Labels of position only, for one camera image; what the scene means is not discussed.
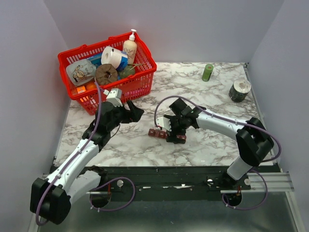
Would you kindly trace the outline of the red weekly pill organizer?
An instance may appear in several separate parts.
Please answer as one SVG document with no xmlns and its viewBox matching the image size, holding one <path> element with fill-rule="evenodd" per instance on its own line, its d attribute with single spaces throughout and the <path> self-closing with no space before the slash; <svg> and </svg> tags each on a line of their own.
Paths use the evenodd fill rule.
<svg viewBox="0 0 309 232">
<path fill-rule="evenodd" d="M 150 137 L 154 138 L 161 138 L 166 140 L 167 132 L 164 130 L 155 130 L 155 129 L 149 129 L 148 135 Z"/>
</svg>

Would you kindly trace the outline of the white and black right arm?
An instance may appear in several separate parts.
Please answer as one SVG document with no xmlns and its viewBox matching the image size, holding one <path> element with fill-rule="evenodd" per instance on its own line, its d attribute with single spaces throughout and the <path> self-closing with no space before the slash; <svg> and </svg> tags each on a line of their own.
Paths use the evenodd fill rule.
<svg viewBox="0 0 309 232">
<path fill-rule="evenodd" d="M 240 179 L 250 169 L 259 166 L 274 146 L 264 125 L 255 117 L 237 121 L 217 115 L 202 106 L 191 108 L 181 98 L 169 107 L 173 115 L 164 115 L 156 120 L 157 123 L 163 123 L 161 127 L 167 131 L 167 142 L 184 144 L 185 141 L 179 136 L 186 135 L 189 127 L 218 132 L 237 142 L 239 156 L 222 177 L 222 184 L 227 189 L 238 186 Z"/>
</svg>

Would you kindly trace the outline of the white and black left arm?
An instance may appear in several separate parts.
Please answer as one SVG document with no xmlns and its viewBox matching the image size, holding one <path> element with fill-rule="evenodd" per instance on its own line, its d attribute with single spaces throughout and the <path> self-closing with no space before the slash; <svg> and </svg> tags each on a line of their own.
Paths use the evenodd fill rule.
<svg viewBox="0 0 309 232">
<path fill-rule="evenodd" d="M 72 154 L 45 179 L 37 178 L 31 186 L 30 211 L 35 214 L 36 224 L 47 222 L 60 224 L 68 215 L 72 197 L 69 190 L 88 162 L 94 158 L 111 139 L 111 131 L 120 124 L 139 122 L 144 110 L 128 101 L 126 109 L 115 102 L 99 104 L 95 119 L 83 133 Z"/>
</svg>

